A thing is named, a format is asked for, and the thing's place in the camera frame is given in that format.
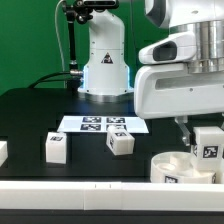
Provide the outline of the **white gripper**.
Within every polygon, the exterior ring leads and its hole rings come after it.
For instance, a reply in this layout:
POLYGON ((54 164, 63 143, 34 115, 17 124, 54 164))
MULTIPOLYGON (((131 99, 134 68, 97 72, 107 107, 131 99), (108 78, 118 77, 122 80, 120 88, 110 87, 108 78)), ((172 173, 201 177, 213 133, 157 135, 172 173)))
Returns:
POLYGON ((134 110, 143 119, 175 117, 186 146, 193 144, 189 115, 224 112, 224 72, 192 74, 196 54, 191 32, 171 34, 139 52, 143 66, 134 85, 134 110))

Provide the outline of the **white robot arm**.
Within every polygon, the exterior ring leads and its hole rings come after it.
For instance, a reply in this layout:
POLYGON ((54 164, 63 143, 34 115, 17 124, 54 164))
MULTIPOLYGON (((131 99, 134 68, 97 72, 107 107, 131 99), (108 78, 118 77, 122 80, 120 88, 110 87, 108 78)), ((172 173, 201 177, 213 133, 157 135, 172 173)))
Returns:
POLYGON ((171 118, 183 132, 191 115, 224 112, 224 0, 144 0, 144 12, 168 37, 142 48, 134 86, 124 62, 124 26, 109 12, 118 0, 81 0, 90 20, 90 57, 79 91, 95 98, 134 94, 135 114, 171 118))

